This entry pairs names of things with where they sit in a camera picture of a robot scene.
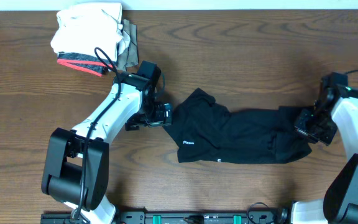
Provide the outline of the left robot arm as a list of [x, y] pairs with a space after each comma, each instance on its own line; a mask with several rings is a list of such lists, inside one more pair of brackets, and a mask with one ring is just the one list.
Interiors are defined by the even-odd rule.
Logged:
[[116, 207], [105, 195], [109, 147], [118, 132], [172, 122], [169, 103], [156, 102], [160, 70], [122, 72], [107, 98], [71, 130], [57, 128], [48, 143], [42, 192], [72, 208], [70, 214], [44, 214], [41, 223], [114, 223]]

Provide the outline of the black t-shirt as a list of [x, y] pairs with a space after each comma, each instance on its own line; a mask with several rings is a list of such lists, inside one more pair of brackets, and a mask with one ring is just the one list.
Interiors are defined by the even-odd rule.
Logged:
[[295, 132], [301, 107], [230, 112], [197, 88], [173, 111], [164, 130], [178, 146], [180, 163], [286, 164], [308, 156], [308, 141]]

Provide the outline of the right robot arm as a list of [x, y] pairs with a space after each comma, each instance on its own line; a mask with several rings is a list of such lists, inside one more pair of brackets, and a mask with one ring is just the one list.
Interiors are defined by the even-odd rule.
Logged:
[[347, 163], [324, 198], [292, 205], [290, 223], [358, 223], [358, 90], [340, 86], [329, 117], [341, 135]]

